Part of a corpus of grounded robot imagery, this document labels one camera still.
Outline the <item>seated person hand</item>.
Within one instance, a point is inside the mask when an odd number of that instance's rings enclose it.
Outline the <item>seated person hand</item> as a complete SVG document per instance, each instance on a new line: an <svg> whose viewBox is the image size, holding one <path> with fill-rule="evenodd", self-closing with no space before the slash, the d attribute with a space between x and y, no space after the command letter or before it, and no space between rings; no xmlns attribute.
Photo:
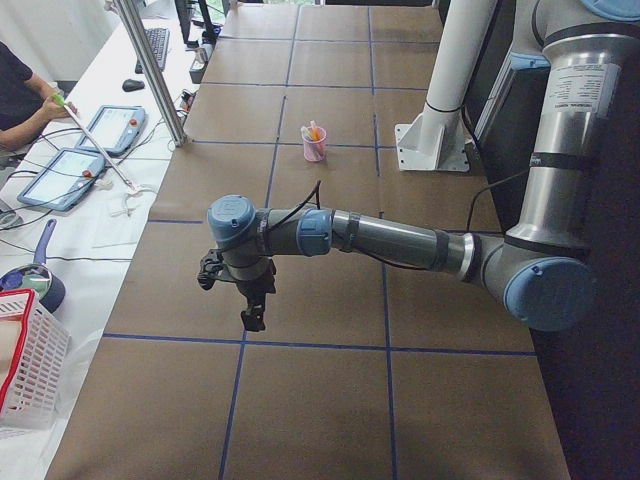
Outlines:
<svg viewBox="0 0 640 480"><path fill-rule="evenodd" d="M72 103L66 103L60 94L48 96L42 108L48 120L66 118L77 113L77 108Z"/></svg>

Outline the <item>seated person forearm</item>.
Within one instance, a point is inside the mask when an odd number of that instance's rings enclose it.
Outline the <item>seated person forearm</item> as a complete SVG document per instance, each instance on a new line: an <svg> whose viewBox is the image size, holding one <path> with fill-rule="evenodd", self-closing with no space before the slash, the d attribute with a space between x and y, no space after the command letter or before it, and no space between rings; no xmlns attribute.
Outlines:
<svg viewBox="0 0 640 480"><path fill-rule="evenodd" d="M1 147L5 150L17 151L31 143L50 122L50 112L41 107L31 117L17 126L1 131Z"/></svg>

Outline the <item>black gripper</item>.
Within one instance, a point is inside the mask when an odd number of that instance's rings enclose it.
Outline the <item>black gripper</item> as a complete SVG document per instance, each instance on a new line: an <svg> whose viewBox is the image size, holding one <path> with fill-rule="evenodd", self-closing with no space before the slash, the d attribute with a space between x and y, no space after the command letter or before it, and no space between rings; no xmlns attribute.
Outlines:
<svg viewBox="0 0 640 480"><path fill-rule="evenodd" d="M264 331L266 329L264 313L266 296L276 293L276 266L268 259L265 270L255 279L238 280L236 286L245 297L247 306L241 311L241 320L246 331Z"/></svg>

